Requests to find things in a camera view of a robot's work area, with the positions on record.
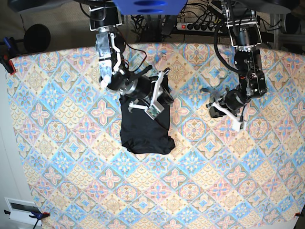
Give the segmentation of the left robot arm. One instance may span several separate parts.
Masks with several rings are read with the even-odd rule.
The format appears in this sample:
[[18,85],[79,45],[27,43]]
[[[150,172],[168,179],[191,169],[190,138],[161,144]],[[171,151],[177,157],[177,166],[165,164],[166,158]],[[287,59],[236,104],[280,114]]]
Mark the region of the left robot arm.
[[[220,31],[228,33],[231,45],[235,48],[234,66],[222,57],[218,49]],[[267,84],[262,70],[258,45],[262,43],[255,11],[242,3],[222,1],[222,17],[214,29],[213,45],[219,61],[230,71],[238,74],[239,84],[224,95],[213,96],[207,104],[210,116],[219,118],[232,114],[236,117],[253,98],[267,93]]]

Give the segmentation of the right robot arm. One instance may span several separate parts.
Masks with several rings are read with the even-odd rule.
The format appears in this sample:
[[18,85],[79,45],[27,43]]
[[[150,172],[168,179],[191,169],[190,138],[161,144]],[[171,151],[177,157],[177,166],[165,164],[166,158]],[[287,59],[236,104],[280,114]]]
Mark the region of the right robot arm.
[[174,99],[163,84],[168,68],[151,77],[146,76],[152,69],[151,65],[142,71],[129,69],[123,56],[128,44],[118,30],[122,17],[114,3],[89,4],[89,17],[90,30],[98,32],[95,45],[99,56],[100,84],[112,92],[143,100],[146,106],[155,101],[162,104],[173,103]]

